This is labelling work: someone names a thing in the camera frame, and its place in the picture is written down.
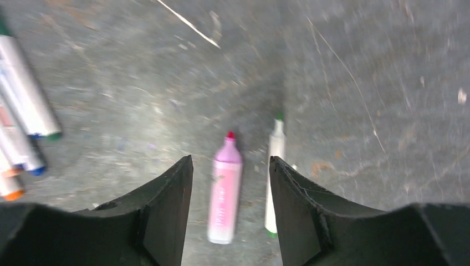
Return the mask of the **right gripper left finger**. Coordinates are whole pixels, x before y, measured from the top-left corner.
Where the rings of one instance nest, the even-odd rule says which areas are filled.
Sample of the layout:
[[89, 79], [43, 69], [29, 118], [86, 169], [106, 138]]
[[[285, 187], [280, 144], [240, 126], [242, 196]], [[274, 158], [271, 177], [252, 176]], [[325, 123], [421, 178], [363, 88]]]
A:
[[1, 204], [2, 265], [180, 265], [193, 180], [191, 156], [94, 209]]

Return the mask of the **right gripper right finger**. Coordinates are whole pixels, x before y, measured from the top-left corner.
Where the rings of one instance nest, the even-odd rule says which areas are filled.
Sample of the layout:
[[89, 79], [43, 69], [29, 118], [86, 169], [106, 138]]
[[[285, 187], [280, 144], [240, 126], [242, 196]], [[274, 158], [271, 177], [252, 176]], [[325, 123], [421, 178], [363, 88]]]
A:
[[382, 211], [342, 198], [270, 158], [284, 265], [468, 265], [469, 205]]

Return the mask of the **green white marker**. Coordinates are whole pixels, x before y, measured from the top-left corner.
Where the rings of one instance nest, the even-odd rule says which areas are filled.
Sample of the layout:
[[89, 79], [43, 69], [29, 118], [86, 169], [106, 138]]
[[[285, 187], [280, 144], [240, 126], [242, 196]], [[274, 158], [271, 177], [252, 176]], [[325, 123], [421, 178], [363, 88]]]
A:
[[283, 158], [285, 155], [285, 138], [284, 133], [284, 115], [280, 112], [274, 119], [274, 128], [269, 135], [268, 143], [268, 163], [267, 163], [267, 185], [265, 199], [265, 217], [264, 226], [271, 237], [277, 236], [277, 225], [273, 204], [273, 196], [270, 182], [269, 162], [271, 156]]

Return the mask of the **dark blue capped marker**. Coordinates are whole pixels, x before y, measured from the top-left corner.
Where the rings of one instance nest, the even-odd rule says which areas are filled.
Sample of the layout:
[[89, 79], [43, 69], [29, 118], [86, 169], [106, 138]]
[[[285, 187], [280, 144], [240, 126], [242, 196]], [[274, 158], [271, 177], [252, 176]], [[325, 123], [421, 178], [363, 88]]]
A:
[[20, 165], [24, 170], [34, 176], [45, 173], [46, 165], [33, 147], [30, 138], [24, 133], [18, 122], [10, 104], [7, 102], [5, 89], [10, 86], [4, 74], [1, 74], [1, 105], [6, 111], [7, 122], [3, 123], [3, 128], [11, 144], [7, 144], [7, 153], [15, 165]]

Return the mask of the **orange tipped marker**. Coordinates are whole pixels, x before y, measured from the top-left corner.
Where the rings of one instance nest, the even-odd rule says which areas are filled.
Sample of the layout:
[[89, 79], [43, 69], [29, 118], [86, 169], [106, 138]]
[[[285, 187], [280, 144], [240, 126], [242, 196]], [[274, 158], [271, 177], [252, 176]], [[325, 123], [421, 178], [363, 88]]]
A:
[[25, 190], [18, 180], [22, 169], [10, 163], [1, 151], [1, 196], [6, 201], [14, 201], [24, 196]]

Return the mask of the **red capped marker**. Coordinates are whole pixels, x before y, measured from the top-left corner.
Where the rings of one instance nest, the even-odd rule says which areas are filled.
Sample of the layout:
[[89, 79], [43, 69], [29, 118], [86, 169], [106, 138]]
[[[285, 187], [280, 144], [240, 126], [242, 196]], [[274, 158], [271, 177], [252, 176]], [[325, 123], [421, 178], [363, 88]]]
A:
[[2, 145], [11, 162], [15, 166], [21, 165], [26, 171], [34, 171], [37, 168], [37, 164], [34, 160], [26, 135], [17, 125], [15, 117], [11, 114], [2, 96], [1, 128]]

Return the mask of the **blue marker right side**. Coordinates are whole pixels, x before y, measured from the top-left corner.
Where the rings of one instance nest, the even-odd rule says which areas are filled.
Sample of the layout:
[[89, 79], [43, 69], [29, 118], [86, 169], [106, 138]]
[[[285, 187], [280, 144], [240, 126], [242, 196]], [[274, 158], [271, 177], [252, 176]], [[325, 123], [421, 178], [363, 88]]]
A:
[[55, 141], [63, 136], [42, 87], [29, 66], [21, 45], [1, 19], [2, 93], [27, 135]]

